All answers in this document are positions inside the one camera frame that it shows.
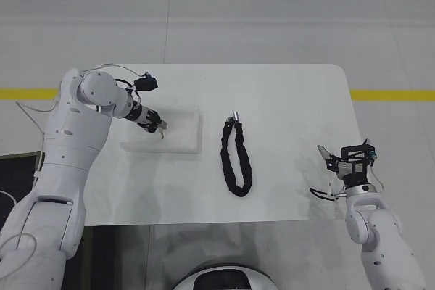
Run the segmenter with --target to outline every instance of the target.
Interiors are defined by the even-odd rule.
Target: black cable
[[[338,197],[328,197],[328,195],[327,195],[326,192],[319,191],[319,190],[316,190],[316,189],[313,189],[313,188],[310,188],[310,192],[311,192],[314,196],[316,196],[317,198],[319,198],[319,199],[324,199],[324,200],[328,200],[328,201],[330,201],[330,202],[335,202],[336,200],[339,199]]]
[[[127,88],[126,91],[127,91],[128,93],[130,93],[130,94],[131,94],[132,92],[134,92],[134,93],[136,93],[137,97],[140,98],[140,95],[138,94],[137,90],[132,89],[132,88],[133,88],[132,83],[129,83],[128,81],[123,80],[123,79],[121,79],[121,78],[115,78],[115,80],[116,80],[117,82],[124,83],[125,85],[128,85],[129,88]]]
[[[229,136],[232,132],[232,127],[235,126],[236,136],[235,136],[235,145],[237,148],[237,155],[240,159],[240,169],[241,174],[244,177],[244,185],[243,187],[237,186],[237,181],[235,179],[235,174],[233,173],[232,164],[229,159],[229,153],[227,151],[227,145]],[[220,150],[220,158],[223,163],[223,171],[224,171],[224,179],[227,183],[227,187],[229,191],[238,197],[244,197],[248,194],[250,188],[253,184],[253,175],[252,175],[252,166],[249,164],[249,158],[247,149],[244,145],[244,134],[243,129],[241,127],[241,123],[235,123],[233,120],[226,121],[223,129],[223,137],[221,138],[222,149]]]

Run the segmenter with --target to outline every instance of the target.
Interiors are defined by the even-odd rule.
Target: metal connector
[[[233,113],[233,120],[235,123],[240,123],[239,113],[237,111]]]

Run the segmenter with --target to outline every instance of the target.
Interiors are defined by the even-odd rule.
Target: black rope
[[[235,174],[233,173],[232,164],[229,159],[229,153],[227,151],[227,144],[229,141],[229,136],[232,132],[232,127],[235,126],[236,136],[235,145],[237,148],[237,155],[240,159],[240,170],[244,177],[243,187],[237,186],[237,181],[235,179]],[[223,163],[224,179],[227,183],[229,191],[238,197],[244,197],[248,194],[253,183],[252,166],[249,164],[249,158],[247,154],[247,149],[244,146],[244,133],[241,127],[241,123],[235,123],[232,121],[226,121],[223,129],[223,137],[221,138],[223,148],[220,150],[220,158]]]

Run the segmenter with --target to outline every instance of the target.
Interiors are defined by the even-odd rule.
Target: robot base
[[[238,263],[202,264],[173,287],[174,290],[267,289],[277,290],[261,270]]]

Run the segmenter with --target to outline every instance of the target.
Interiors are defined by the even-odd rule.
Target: black floor mat
[[[37,159],[38,153],[0,157],[0,190],[17,201],[24,198],[32,189]],[[0,230],[12,207],[0,194]],[[78,252],[66,262],[62,290],[113,289],[114,232],[114,227],[85,228]]]

